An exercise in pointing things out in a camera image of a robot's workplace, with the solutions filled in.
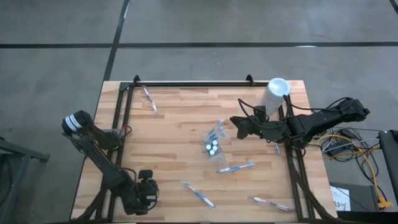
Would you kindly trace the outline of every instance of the gray floor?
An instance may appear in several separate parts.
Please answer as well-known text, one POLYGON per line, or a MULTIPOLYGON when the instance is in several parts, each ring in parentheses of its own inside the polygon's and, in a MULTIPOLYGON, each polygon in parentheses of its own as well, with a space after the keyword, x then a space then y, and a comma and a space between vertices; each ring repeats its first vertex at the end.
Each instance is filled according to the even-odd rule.
MULTIPOLYGON (((2 0, 0 44, 111 43, 122 0, 2 0)), ((121 42, 398 41, 398 15, 378 0, 139 0, 121 42)), ((82 156, 61 136, 62 118, 94 113, 110 49, 0 49, 0 136, 41 152, 19 197, 16 223, 68 219, 82 156)), ((359 98, 371 114, 357 128, 397 129, 398 47, 119 49, 111 80, 305 80, 312 106, 359 98)), ((376 133, 365 133, 373 137, 376 133)), ((394 208, 381 152, 380 187, 394 208)), ((355 162, 326 161, 333 182, 369 185, 355 162)))

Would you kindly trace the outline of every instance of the blue toothbrush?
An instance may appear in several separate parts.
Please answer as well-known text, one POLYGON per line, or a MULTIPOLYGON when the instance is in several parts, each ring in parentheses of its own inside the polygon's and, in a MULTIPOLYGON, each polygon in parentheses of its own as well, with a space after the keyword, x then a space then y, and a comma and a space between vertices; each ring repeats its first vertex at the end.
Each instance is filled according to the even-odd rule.
POLYGON ((254 166, 254 163, 253 162, 247 162, 247 163, 245 163, 245 165, 241 165, 241 166, 232 166, 232 167, 222 168, 222 169, 219 169, 217 171, 217 173, 229 172, 229 171, 232 171, 232 170, 238 170, 238 169, 242 169, 242 168, 250 167, 250 166, 254 166))
POLYGON ((184 185, 188 187, 189 189, 193 190, 194 193, 200 197, 202 200, 204 200, 211 208, 216 208, 216 205, 214 205, 210 200, 208 200, 203 194, 201 194, 199 191, 195 190, 191 185, 188 184, 188 182, 184 182, 184 185))

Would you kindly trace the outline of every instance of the white cup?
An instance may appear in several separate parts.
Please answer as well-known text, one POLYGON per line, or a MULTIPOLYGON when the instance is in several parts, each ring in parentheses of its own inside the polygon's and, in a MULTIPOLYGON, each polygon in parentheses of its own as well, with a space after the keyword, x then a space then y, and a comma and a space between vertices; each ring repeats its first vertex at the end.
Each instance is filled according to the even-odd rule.
POLYGON ((290 85, 283 78, 273 78, 262 96, 261 105, 266 106, 268 116, 273 115, 284 101, 284 95, 289 95, 290 85))

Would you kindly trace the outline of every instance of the wooden tabletop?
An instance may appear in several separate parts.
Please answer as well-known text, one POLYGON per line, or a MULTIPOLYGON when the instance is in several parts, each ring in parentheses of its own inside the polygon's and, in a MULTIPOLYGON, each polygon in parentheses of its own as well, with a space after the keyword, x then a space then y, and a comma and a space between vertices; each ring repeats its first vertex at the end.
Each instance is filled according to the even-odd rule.
MULTIPOLYGON (((104 82, 95 123, 111 127, 120 82, 104 82)), ((292 103, 309 107, 304 82, 290 81, 292 103)), ((236 138, 231 116, 244 116, 241 98, 257 105, 265 87, 150 87, 157 113, 142 88, 135 88, 122 167, 152 169, 160 190, 160 201, 147 215, 126 215, 120 198, 116 200, 115 222, 275 222, 296 221, 295 213, 285 213, 267 205, 259 206, 251 197, 269 199, 294 207, 285 149, 256 136, 236 138), (224 119, 228 137, 220 141, 228 165, 255 162, 250 168, 217 174, 203 152, 201 137, 218 119, 224 119), (187 180, 216 206, 212 210, 182 184, 187 180)), ((294 109, 295 114, 309 111, 294 109)), ((277 113, 271 119, 278 119, 277 113)), ((308 147, 304 157, 312 192, 328 212, 336 217, 328 177, 319 148, 308 147)), ((100 189, 101 172, 87 159, 73 207, 72 218, 83 213, 100 189)), ((305 200, 301 193, 306 214, 305 200)))

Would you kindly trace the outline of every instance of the paper sign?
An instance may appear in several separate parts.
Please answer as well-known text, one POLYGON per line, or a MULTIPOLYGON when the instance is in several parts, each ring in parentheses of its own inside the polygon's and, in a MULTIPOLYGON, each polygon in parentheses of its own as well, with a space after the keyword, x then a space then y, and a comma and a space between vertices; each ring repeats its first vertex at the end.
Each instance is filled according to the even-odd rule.
POLYGON ((337 187, 330 187, 333 200, 335 201, 335 207, 337 211, 351 211, 349 204, 349 190, 341 189, 337 187))

